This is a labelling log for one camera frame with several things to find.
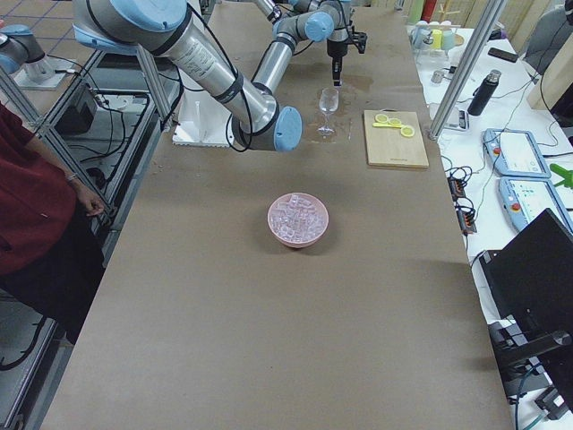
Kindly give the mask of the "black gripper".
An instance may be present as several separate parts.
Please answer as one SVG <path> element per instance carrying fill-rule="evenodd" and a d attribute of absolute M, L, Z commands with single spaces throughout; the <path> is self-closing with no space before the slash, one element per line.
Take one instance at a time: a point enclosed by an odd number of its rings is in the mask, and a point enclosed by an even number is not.
<path fill-rule="evenodd" d="M 347 55 L 348 45 L 345 40 L 327 40 L 327 53 L 332 58 L 331 71 L 332 71 L 332 81 L 334 86 L 341 86 L 342 79 L 342 65 L 343 57 Z"/>

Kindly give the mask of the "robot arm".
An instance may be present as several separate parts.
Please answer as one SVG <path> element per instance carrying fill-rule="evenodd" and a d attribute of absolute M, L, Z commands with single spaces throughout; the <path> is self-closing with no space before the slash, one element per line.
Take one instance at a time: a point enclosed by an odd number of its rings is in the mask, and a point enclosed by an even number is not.
<path fill-rule="evenodd" d="M 241 151 L 291 151 L 301 140 L 303 120 L 295 108 L 281 106 L 273 92 L 299 42 L 350 43 L 351 6 L 294 1 L 293 14 L 283 15 L 272 1 L 256 5 L 272 23 L 274 37 L 251 80 L 186 1 L 75 1 L 73 28 L 87 47 L 123 55 L 143 48 L 168 59 L 230 112 Z"/>
<path fill-rule="evenodd" d="M 276 23 L 282 19 L 290 17 L 295 17 L 301 22 L 306 22 L 321 5 L 321 1 L 318 0 L 253 0 L 252 2 L 271 23 Z"/>

